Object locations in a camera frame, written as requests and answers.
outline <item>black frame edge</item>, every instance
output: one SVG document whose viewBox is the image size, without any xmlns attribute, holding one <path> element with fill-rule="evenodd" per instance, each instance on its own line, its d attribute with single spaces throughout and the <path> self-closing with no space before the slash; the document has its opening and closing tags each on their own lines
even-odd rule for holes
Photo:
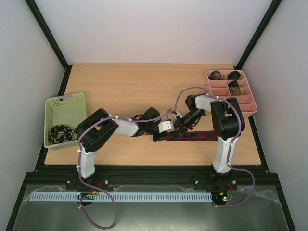
<svg viewBox="0 0 308 231">
<path fill-rule="evenodd" d="M 252 134 L 254 135 L 255 143 L 256 143 L 256 146 L 257 146 L 258 153 L 259 153 L 259 158 L 260 158 L 260 161 L 261 161 L 261 165 L 263 166 L 264 170 L 270 171 L 268 163 L 266 162 L 266 158 L 265 158 L 264 151 L 263 151 L 263 148 L 262 148 L 261 140 L 260 140 L 260 137 L 259 137 L 259 134 L 258 134 L 258 131 L 257 131 L 255 119 L 253 118 L 253 116 L 250 116 L 248 119 L 249 119 L 249 122 L 250 122 Z"/>
<path fill-rule="evenodd" d="M 52 35 L 43 15 L 41 14 L 37 4 L 34 0 L 25 0 L 28 7 L 30 8 L 33 16 L 35 17 L 36 21 L 38 22 L 39 27 L 42 29 L 44 35 L 46 36 L 48 42 L 50 43 L 53 51 L 55 52 L 56 56 L 58 57 L 61 65 L 63 66 L 64 70 L 68 68 L 68 63 L 64 58 L 54 36 Z"/>
<path fill-rule="evenodd" d="M 10 216 L 10 219 L 9 219 L 9 223 L 6 227 L 6 231 L 11 231 L 13 230 L 14 228 L 14 225 L 15 225 L 15 221 L 17 219 L 17 215 L 18 215 L 18 212 L 19 212 L 19 208 L 20 208 L 20 205 L 23 201 L 23 198 L 24 198 L 24 194 L 25 194 L 26 190 L 25 189 L 22 189 L 19 191 L 19 194 L 17 196 L 17 199 L 16 199 L 16 202 L 15 202 L 15 205 L 14 205 L 14 208 L 13 208 L 13 211 L 11 213 L 11 216 Z"/>
<path fill-rule="evenodd" d="M 263 31 L 265 30 L 265 28 L 269 24 L 271 18 L 275 14 L 275 12 L 276 12 L 276 10 L 279 7 L 281 2 L 282 2 L 282 0 L 273 0 L 271 2 L 268 10 L 266 11 L 264 17 L 262 18 L 259 26 L 256 29 L 254 35 L 252 36 L 251 40 L 249 41 L 244 53 L 242 54 L 238 64 L 236 65 L 236 67 L 235 67 L 236 70 L 241 70 L 242 67 L 244 66 L 246 60 L 248 59 L 248 57 L 250 55 L 250 53 L 254 49 L 256 43 L 258 42 L 258 40 L 261 37 Z"/>
<path fill-rule="evenodd" d="M 282 189 L 276 189 L 276 190 L 277 190 L 278 198 L 279 198 L 279 201 L 281 203 L 282 210 L 283 210 L 284 217 L 285 217 L 285 220 L 287 222 L 288 228 L 289 228 L 290 231 L 295 231 L 296 230 L 295 225 L 293 223 L 287 201 L 284 197 L 283 190 Z"/>
<path fill-rule="evenodd" d="M 65 94 L 66 86 L 72 71 L 72 67 L 73 65 L 69 65 L 65 70 L 57 96 L 62 96 Z"/>
</svg>

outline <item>brown rolled sock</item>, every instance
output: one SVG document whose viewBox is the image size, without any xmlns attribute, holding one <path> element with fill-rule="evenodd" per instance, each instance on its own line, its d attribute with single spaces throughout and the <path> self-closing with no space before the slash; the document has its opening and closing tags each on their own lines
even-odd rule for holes
<svg viewBox="0 0 308 231">
<path fill-rule="evenodd" d="M 223 77 L 219 71 L 213 71 L 208 78 L 210 80 L 223 80 Z"/>
<path fill-rule="evenodd" d="M 231 95 L 241 95 L 241 89 L 239 87 L 229 88 Z"/>
</svg>

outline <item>white wall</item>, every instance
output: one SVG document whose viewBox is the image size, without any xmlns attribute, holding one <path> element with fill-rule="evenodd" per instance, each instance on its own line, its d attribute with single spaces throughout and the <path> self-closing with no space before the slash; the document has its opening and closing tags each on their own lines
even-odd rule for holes
<svg viewBox="0 0 308 231">
<path fill-rule="evenodd" d="M 282 1 L 244 65 L 257 128 L 299 231 L 308 229 L 308 1 Z"/>
<path fill-rule="evenodd" d="M 271 0 L 36 0 L 69 63 L 236 65 Z"/>
<path fill-rule="evenodd" d="M 64 73 L 24 0 L 0 7 L 0 230 L 43 141 L 44 102 Z"/>
</svg>

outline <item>black and white cloth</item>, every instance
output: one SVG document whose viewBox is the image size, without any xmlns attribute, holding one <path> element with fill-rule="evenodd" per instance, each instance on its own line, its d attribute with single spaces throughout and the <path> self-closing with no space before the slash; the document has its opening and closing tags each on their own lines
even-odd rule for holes
<svg viewBox="0 0 308 231">
<path fill-rule="evenodd" d="M 70 128 L 66 125 L 57 125 L 50 129 L 48 134 L 48 141 L 50 144 L 58 144 L 63 142 L 71 141 L 75 129 Z"/>
</svg>

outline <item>pink organizer tray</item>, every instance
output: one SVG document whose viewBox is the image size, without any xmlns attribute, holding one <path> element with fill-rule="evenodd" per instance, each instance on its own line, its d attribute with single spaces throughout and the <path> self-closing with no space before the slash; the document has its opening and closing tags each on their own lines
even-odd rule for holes
<svg viewBox="0 0 308 231">
<path fill-rule="evenodd" d="M 254 99 L 254 96 L 252 95 L 248 80 L 246 78 L 246 75 L 244 71 L 236 70 L 238 71 L 241 76 L 240 79 L 237 80 L 240 89 L 241 94 L 238 96 L 231 96 L 228 84 L 234 80 L 230 79 L 228 80 L 228 74 L 235 70 L 219 70 L 221 73 L 221 76 L 223 77 L 223 80 L 210 80 L 208 77 L 213 71 L 208 71 L 206 73 L 206 85 L 205 88 L 207 90 L 207 93 L 213 96 L 219 96 L 221 98 L 230 98 L 234 97 L 237 99 L 240 105 L 240 109 L 242 111 L 243 117 L 248 118 L 253 113 L 257 111 L 257 105 L 256 101 Z"/>
</svg>

